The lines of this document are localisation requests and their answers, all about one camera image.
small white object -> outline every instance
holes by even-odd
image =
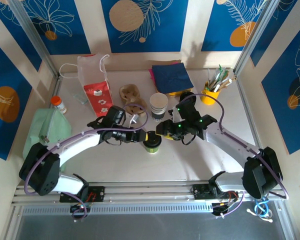
[[[63,114],[67,112],[67,108],[63,102],[61,102],[58,106],[55,106],[57,109],[60,110]]]
[[[251,211],[249,208],[246,209],[246,211],[250,214],[252,214],[253,216],[258,216],[257,214],[255,214],[253,211]],[[269,222],[269,223],[273,223],[274,221],[270,218],[270,216],[267,217],[260,217],[263,221]]]
[[[101,96],[102,95],[102,91],[101,90],[94,90],[93,91],[93,95],[95,95],[95,96]]]
[[[123,127],[130,128],[132,124],[137,123],[137,120],[139,118],[138,114],[129,114],[126,112],[125,115],[126,115],[126,120],[122,125]]]
[[[217,86],[215,86],[213,92],[216,93],[218,91],[218,89],[220,88],[220,84],[218,84]]]
[[[172,107],[172,122],[173,123],[179,123],[182,122],[182,117],[180,116],[180,113],[178,109],[174,106]]]
[[[229,79],[229,83],[227,85],[225,85],[226,87],[229,86],[230,84],[232,84],[232,80]]]
[[[105,101],[105,100],[103,100],[103,99],[98,101],[98,103],[101,104],[101,105],[106,104],[106,102],[107,102],[107,101]]]

pen holder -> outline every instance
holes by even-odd
[[[207,90],[207,86],[208,86],[208,83],[206,82],[204,89],[201,93],[217,99],[220,91],[217,91],[217,92],[209,91],[209,90]],[[215,100],[213,100],[212,98],[207,97],[207,96],[201,96],[200,99],[206,105],[213,105],[216,102]]]

white table surface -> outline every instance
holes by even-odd
[[[139,88],[140,96],[149,106],[149,98],[156,91],[148,71],[113,71],[107,74],[115,105],[120,107],[124,105],[119,96],[119,88],[126,84],[135,84]],[[195,87],[193,92],[201,92],[208,78],[207,70],[188,70],[188,74]],[[66,74],[67,77],[76,75],[76,73]],[[67,78],[62,80],[59,91],[67,107],[65,117],[72,126],[73,134],[87,129],[86,125],[96,119],[89,103],[81,105],[73,98],[73,94],[81,89],[82,86],[77,78]],[[237,85],[231,84],[220,93],[218,99],[225,108],[223,126],[245,141],[254,144]],[[169,98],[168,109],[178,102],[178,97]],[[197,98],[195,106],[202,115],[209,114],[219,120],[221,115],[219,105],[207,106]],[[149,119],[145,130],[155,130],[157,124]],[[104,142],[68,160],[65,168],[66,173],[78,174],[88,182],[208,180],[223,170],[238,172],[242,168],[227,153],[198,137],[188,146],[180,141],[163,138],[159,151],[155,154],[148,153],[142,143],[112,146]]]

purple cable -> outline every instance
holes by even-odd
[[[202,93],[194,93],[192,95],[189,95],[187,97],[185,97],[180,103],[182,103],[184,100],[186,99],[189,99],[191,98],[193,95],[195,96],[204,96],[204,97],[208,97],[208,98],[211,98],[213,100],[215,100],[219,106],[221,107],[221,110],[222,110],[222,114],[221,114],[221,117],[220,117],[220,120],[219,120],[219,127],[220,127],[220,130],[221,132],[226,135],[227,137],[229,137],[230,139],[232,139],[233,141],[237,142],[238,144],[240,144],[241,146],[243,146],[245,149],[248,147],[245,143],[241,142],[240,140],[236,139],[235,137],[231,136],[230,134],[228,134],[227,132],[223,131],[223,126],[222,126],[222,121],[224,119],[224,116],[225,116],[225,108],[224,106],[221,104],[221,102],[219,102],[217,99],[215,99],[214,97],[212,96],[209,96],[209,95],[206,95],[206,94],[202,94]],[[260,156],[258,153],[256,153],[254,150],[252,149],[249,149],[249,151],[254,154],[261,162],[262,164],[268,169],[268,171],[271,173],[271,175],[273,176],[273,178],[276,180],[276,182],[279,184],[279,186],[282,188],[282,191],[284,192],[284,195],[280,195],[278,193],[275,193],[273,191],[270,191],[271,194],[273,195],[276,195],[278,197],[281,197],[283,199],[286,199],[288,200],[289,199],[289,194],[288,194],[288,191],[287,189],[285,188],[285,186],[283,185],[282,183],[282,179],[279,179],[278,176],[275,174],[275,172],[271,169],[271,167],[269,166],[269,164],[267,164],[267,162],[264,160],[264,158],[262,156]]]
[[[233,210],[231,210],[231,211],[229,211],[229,212],[227,212],[227,213],[225,213],[225,214],[223,214],[221,216],[217,216],[217,218],[224,218],[225,216],[227,216],[229,214],[232,214],[235,210],[237,210],[241,206],[241,204],[243,203],[244,199],[245,199],[245,191],[242,192],[242,198],[241,198],[239,204]]]
[[[86,131],[86,132],[83,132],[83,133],[79,133],[77,135],[74,135],[72,137],[69,137],[67,138],[66,140],[60,142],[60,144],[54,146],[53,148],[51,148],[49,151],[47,151],[34,165],[33,167],[31,168],[31,170],[29,171],[28,175],[26,176],[25,178],[25,182],[24,182],[24,192],[25,194],[27,195],[35,195],[36,192],[33,191],[33,192],[29,192],[28,190],[28,185],[29,185],[29,180],[32,176],[32,174],[35,172],[36,168],[41,164],[41,162],[52,152],[54,152],[55,150],[59,149],[60,147],[62,147],[63,145],[65,144],[68,144],[68,143],[72,143],[73,141],[76,141],[77,139],[80,139],[82,138],[83,136],[87,135],[87,134],[96,134],[97,132],[99,131],[117,131],[118,129],[120,129],[120,131],[125,131],[125,132],[134,132],[134,131],[138,131],[140,129],[142,129],[148,122],[148,119],[149,119],[149,114],[148,112],[146,111],[146,109],[139,105],[139,104],[128,104],[126,106],[136,106],[136,107],[139,107],[141,108],[142,110],[144,110],[144,112],[146,113],[146,120],[144,122],[144,124],[142,124],[142,126],[140,127],[137,127],[135,129],[121,129],[121,128],[98,128],[98,129],[92,129],[92,130],[89,130],[89,131]]]

